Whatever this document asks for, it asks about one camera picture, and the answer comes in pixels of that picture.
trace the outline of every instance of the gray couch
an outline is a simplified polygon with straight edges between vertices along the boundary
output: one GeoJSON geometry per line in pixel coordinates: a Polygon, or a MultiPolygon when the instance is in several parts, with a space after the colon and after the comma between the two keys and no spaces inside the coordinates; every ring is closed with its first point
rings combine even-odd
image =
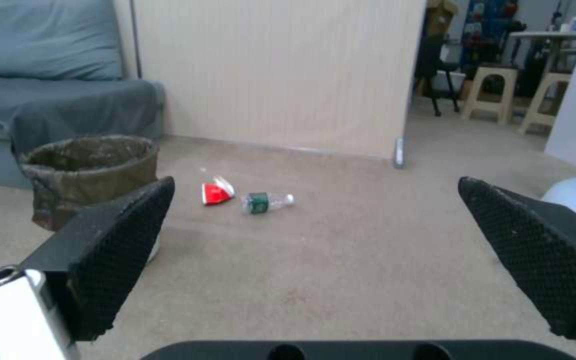
{"type": "Polygon", "coordinates": [[[0,185],[23,153],[82,135],[162,136],[164,92],[122,79],[112,0],[0,1],[0,185]]]}

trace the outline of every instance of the beige carpet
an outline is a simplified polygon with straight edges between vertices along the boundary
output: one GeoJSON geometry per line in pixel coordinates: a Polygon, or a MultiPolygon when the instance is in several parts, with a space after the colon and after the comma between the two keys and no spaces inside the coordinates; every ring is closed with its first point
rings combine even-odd
{"type": "MultiPolygon", "coordinates": [[[[539,197],[576,169],[546,139],[491,121],[435,118],[414,100],[407,169],[389,161],[167,138],[161,176],[177,191],[162,247],[115,328],[85,359],[134,359],[197,339],[522,339],[576,355],[551,335],[484,240],[457,194],[483,178],[539,197]],[[290,192],[262,216],[238,201],[203,207],[200,183],[222,175],[240,192],[290,192]]],[[[48,236],[30,223],[32,193],[0,187],[0,265],[48,236]]]]}

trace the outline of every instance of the textured rubber pad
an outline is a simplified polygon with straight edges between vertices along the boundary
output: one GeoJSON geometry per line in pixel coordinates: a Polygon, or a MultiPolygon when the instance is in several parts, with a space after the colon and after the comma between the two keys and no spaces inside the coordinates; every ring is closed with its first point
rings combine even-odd
{"type": "Polygon", "coordinates": [[[576,213],[470,177],[459,194],[551,332],[576,339],[576,213]]]}
{"type": "Polygon", "coordinates": [[[171,177],[82,210],[21,266],[46,274],[73,338],[112,328],[153,248],[175,192],[171,177]]]}

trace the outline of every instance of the wastebasket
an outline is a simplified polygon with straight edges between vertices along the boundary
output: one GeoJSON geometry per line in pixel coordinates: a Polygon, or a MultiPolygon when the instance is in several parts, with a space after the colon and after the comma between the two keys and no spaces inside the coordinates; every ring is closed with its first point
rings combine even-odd
{"type": "Polygon", "coordinates": [[[32,182],[32,221],[57,231],[84,208],[157,180],[159,147],[137,136],[106,135],[39,146],[20,158],[32,182]]]}

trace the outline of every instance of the metal bracket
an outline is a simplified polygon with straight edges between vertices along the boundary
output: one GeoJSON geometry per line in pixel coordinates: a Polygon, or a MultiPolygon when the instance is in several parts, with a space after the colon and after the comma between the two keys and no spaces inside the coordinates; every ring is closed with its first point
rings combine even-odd
{"type": "Polygon", "coordinates": [[[404,158],[404,137],[397,137],[395,140],[395,153],[392,157],[392,166],[395,169],[404,169],[406,161],[404,158]]]}

